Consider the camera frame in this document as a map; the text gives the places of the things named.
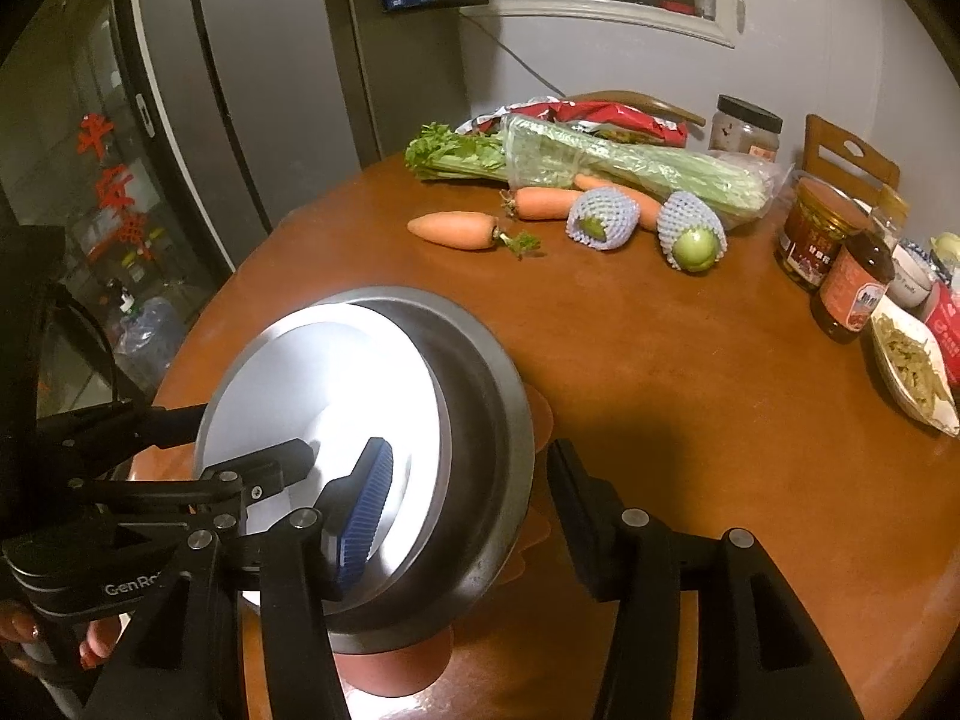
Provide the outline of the person's left hand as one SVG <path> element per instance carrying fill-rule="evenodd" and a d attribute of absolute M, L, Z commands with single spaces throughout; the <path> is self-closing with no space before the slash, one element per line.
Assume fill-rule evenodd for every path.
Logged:
<path fill-rule="evenodd" d="M 0 624 L 3 642 L 32 644 L 41 639 L 36 619 L 16 601 L 2 601 Z M 123 628 L 124 624 L 118 617 L 105 617 L 86 624 L 85 637 L 80 642 L 80 665 L 83 670 L 93 670 L 110 657 Z"/>

